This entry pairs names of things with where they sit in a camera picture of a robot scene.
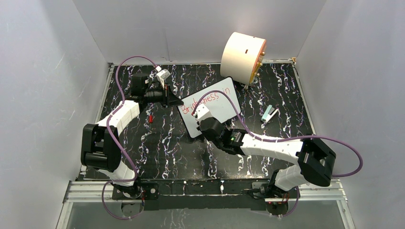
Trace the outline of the white whiteboard black frame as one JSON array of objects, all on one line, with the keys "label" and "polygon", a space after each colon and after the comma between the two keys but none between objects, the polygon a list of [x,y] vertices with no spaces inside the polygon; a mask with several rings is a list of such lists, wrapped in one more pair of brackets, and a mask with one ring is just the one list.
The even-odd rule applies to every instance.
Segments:
[{"label": "white whiteboard black frame", "polygon": [[179,105],[178,110],[191,138],[201,135],[201,132],[197,130],[197,121],[192,116],[200,98],[203,98],[201,103],[205,104],[211,114],[221,123],[241,113],[232,77],[226,77],[188,95],[182,98],[183,105]]}]

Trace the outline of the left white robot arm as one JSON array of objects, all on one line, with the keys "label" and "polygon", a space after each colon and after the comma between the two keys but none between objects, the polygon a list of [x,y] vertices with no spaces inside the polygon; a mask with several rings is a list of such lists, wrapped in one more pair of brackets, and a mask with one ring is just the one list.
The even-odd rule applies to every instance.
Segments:
[{"label": "left white robot arm", "polygon": [[82,133],[81,163],[107,175],[111,184],[130,198],[138,198],[143,186],[137,175],[135,164],[127,166],[122,157],[128,158],[119,141],[119,135],[137,118],[149,104],[159,103],[162,107],[182,105],[165,80],[170,76],[166,69],[154,78],[137,73],[131,77],[128,92],[123,100],[104,119],[95,124],[86,124]]}]

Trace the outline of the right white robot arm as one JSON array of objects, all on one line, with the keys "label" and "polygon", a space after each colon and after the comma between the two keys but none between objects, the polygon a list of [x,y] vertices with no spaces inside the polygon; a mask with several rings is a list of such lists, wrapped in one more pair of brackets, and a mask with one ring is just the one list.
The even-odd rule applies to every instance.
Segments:
[{"label": "right white robot arm", "polygon": [[244,129],[227,128],[214,117],[197,121],[197,125],[209,142],[228,154],[265,156],[292,164],[275,170],[267,186],[249,191],[256,198],[280,198],[292,188],[306,183],[320,187],[328,187],[331,183],[336,154],[320,139],[288,141],[263,135],[251,136]]}]

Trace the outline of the light blue whiteboard eraser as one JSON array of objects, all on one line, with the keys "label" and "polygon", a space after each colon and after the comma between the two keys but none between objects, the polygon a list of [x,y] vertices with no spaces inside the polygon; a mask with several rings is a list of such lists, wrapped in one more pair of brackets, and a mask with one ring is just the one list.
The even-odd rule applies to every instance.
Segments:
[{"label": "light blue whiteboard eraser", "polygon": [[261,117],[261,121],[264,124],[267,124],[278,112],[279,112],[278,108],[275,108],[272,105],[268,106],[267,109],[265,110],[264,114]]}]

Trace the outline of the white cylindrical drum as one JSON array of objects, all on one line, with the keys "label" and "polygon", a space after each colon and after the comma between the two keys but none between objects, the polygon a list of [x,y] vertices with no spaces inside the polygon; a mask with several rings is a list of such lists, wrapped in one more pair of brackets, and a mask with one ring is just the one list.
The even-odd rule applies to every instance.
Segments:
[{"label": "white cylindrical drum", "polygon": [[260,75],[265,53],[265,39],[233,32],[222,54],[220,74],[249,87]]}]

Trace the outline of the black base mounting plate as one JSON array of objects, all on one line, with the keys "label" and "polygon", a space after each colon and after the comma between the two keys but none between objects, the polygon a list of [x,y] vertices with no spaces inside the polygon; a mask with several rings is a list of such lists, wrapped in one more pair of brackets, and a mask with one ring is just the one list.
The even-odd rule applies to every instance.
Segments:
[{"label": "black base mounting plate", "polygon": [[138,202],[146,211],[247,208],[284,214],[292,195],[272,193],[268,179],[138,179],[134,187],[114,185],[112,199]]}]

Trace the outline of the aluminium frame rail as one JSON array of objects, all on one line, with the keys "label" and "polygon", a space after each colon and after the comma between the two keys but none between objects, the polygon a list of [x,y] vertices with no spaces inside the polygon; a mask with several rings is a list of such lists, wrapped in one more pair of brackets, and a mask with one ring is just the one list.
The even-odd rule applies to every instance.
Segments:
[{"label": "aluminium frame rail", "polygon": [[[233,197],[241,196],[243,189],[251,188],[252,180],[161,180],[158,181],[158,200],[162,197]],[[100,202],[105,181],[74,181],[68,186],[65,201]],[[300,185],[300,200],[347,201],[339,180],[329,187]]]}]

